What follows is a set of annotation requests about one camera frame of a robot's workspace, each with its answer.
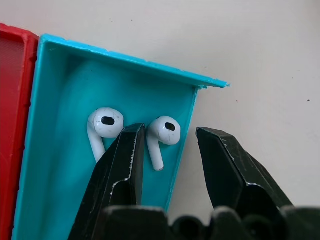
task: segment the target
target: red plastic container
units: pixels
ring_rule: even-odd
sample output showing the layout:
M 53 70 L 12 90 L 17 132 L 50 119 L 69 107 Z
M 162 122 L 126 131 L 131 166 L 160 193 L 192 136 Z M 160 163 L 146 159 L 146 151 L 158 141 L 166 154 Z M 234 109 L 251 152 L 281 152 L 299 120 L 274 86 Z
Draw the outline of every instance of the red plastic container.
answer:
M 38 36 L 0 23 L 0 239 L 11 239 Z

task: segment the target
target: white earbud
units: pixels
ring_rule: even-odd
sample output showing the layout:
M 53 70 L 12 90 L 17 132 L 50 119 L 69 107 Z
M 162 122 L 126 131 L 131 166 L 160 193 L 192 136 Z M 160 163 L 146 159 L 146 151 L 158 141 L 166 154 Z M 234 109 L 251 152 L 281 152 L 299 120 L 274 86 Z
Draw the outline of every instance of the white earbud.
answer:
M 95 161 L 98 162 L 106 152 L 102 138 L 116 138 L 124 129 L 124 116 L 110 107 L 99 108 L 89 116 L 86 129 Z
M 161 116 L 148 127 L 146 143 L 148 145 L 154 170 L 164 168 L 159 141 L 166 145 L 175 145 L 180 141 L 181 127 L 179 123 L 169 116 Z

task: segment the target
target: teal box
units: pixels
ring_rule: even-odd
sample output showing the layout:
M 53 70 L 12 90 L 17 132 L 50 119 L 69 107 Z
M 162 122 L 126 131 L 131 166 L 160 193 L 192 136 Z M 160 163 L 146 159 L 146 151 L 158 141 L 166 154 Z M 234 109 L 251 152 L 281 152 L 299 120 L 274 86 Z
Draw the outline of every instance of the teal box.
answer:
M 87 121 L 101 107 L 125 126 L 159 116 L 180 124 L 180 142 L 160 146 L 162 171 L 144 149 L 142 204 L 167 210 L 197 92 L 227 83 L 48 34 L 37 57 L 12 239 L 68 239 L 96 164 Z

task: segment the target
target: earbud stem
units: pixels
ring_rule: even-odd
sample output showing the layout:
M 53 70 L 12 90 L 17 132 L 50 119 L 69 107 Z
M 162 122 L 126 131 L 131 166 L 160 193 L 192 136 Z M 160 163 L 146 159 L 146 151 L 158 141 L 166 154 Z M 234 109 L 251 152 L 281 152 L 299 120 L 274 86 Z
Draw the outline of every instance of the earbud stem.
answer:
M 161 171 L 164 169 L 164 161 L 160 151 L 159 140 L 152 134 L 148 133 L 146 136 L 146 143 L 148 145 L 153 169 Z
M 96 162 L 98 162 L 106 152 L 104 143 L 102 142 L 102 138 L 97 134 L 97 132 L 94 130 L 93 125 L 89 121 L 86 128 L 94 159 Z

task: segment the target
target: earbud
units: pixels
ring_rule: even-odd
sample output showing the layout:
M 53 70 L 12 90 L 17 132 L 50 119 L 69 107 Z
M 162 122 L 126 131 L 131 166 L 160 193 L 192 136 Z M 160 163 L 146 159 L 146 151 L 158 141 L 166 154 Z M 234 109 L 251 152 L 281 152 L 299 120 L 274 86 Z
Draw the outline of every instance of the earbud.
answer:
M 95 161 L 98 162 L 106 152 L 102 138 L 116 138 L 124 129 L 124 116 L 110 107 L 99 108 L 89 116 L 86 129 Z
M 160 116 L 148 127 L 146 143 L 148 145 L 154 170 L 164 168 L 159 142 L 166 145 L 175 145 L 180 141 L 181 127 L 179 123 L 169 116 Z

